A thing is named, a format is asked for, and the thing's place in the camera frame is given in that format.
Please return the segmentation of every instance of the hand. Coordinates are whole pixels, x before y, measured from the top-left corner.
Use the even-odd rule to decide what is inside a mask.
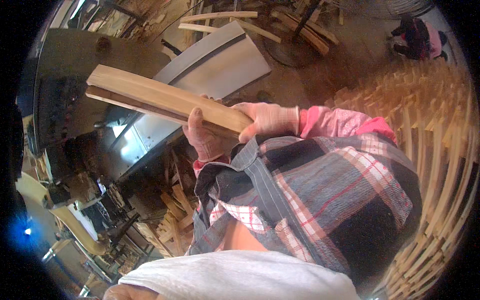
[[[239,136],[240,143],[248,142],[255,134],[299,134],[300,112],[298,107],[283,108],[278,104],[239,103],[231,108],[249,116],[253,123]]]
[[[222,141],[213,132],[203,127],[204,115],[200,108],[194,108],[188,117],[188,125],[183,125],[183,133],[198,153],[198,160],[206,163],[223,155]]]

